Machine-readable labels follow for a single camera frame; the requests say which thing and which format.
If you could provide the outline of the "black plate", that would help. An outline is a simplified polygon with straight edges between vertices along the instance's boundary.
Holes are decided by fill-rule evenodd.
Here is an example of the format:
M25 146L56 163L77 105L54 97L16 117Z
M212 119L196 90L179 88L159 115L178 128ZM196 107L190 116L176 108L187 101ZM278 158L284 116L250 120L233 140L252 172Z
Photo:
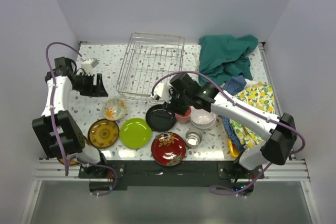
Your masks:
M148 126L155 132L166 132L176 124L175 114L168 111L161 104L150 107L145 115Z

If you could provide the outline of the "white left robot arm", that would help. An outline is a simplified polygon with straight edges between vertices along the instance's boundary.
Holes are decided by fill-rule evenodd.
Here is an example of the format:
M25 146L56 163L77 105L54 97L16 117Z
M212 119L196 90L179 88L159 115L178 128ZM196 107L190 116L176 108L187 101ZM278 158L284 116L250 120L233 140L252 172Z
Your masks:
M41 117L32 121L33 130L48 158L74 158L91 164L90 171L97 178L108 174L109 165L102 161L102 154L86 144L82 130L68 110L71 91L81 96L107 97L102 74L75 74L73 60L55 59L55 68L48 72L45 81L48 96Z

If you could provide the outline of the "steel cup beige sleeve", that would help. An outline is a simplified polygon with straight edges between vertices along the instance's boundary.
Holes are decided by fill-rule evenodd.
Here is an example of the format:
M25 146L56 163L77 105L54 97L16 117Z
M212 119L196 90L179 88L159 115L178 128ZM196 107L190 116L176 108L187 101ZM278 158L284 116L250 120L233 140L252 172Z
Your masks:
M199 146L202 140L203 135L198 129L190 129L185 134L185 143L190 148Z

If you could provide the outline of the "metal wire dish rack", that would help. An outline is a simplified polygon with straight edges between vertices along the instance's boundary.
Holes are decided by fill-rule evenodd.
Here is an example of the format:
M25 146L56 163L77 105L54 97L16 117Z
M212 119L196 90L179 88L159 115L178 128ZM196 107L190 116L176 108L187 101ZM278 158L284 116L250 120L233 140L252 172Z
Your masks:
M133 32L116 84L127 100L151 101L151 90L163 76L183 66L185 38L178 35Z

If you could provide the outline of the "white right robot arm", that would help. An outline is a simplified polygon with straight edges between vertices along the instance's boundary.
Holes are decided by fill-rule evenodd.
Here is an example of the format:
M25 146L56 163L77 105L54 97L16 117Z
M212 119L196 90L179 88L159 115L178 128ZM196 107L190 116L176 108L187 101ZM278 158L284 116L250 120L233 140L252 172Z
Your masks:
M152 88L152 97L162 99L165 107L178 114L189 106L203 109L238 122L261 137L262 142L239 154L235 160L234 173L246 178L257 166L267 162L284 165L298 132L294 118L284 113L281 116L262 111L238 100L208 80L200 85L190 77L191 71L178 71L167 75L168 84L160 79Z

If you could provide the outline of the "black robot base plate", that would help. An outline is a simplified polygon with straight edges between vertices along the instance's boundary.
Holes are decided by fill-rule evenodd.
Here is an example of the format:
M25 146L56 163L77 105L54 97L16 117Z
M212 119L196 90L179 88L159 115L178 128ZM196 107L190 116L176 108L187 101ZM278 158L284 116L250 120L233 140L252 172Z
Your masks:
M256 178L262 167L251 172L237 171L233 161L182 161L167 167L156 161L106 161L107 168L79 165L80 179L89 180L90 191L127 190L129 187L209 187L223 185L237 189L240 179Z

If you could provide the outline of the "pink plastic cup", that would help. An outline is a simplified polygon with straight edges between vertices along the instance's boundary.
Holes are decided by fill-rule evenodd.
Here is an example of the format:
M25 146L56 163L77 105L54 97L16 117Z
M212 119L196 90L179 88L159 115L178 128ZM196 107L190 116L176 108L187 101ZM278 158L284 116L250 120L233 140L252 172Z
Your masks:
M190 120L192 108L189 106L184 114L175 114L176 120L179 124L186 124Z

